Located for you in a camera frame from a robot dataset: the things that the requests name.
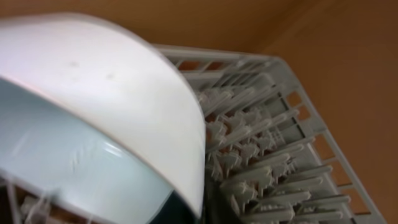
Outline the light blue bowl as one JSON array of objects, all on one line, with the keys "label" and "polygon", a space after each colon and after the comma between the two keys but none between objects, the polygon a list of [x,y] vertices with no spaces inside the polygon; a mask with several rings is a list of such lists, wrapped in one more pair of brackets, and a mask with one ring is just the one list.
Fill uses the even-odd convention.
[{"label": "light blue bowl", "polygon": [[183,75],[112,22],[1,20],[1,179],[13,223],[198,223],[205,122]]}]

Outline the grey dishwasher rack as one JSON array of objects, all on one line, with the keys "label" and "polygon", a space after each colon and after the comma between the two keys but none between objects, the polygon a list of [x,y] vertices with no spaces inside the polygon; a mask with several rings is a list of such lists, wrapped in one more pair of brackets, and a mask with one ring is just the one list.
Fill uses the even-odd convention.
[{"label": "grey dishwasher rack", "polygon": [[284,63],[157,50],[187,80],[204,116],[198,223],[384,223]]}]

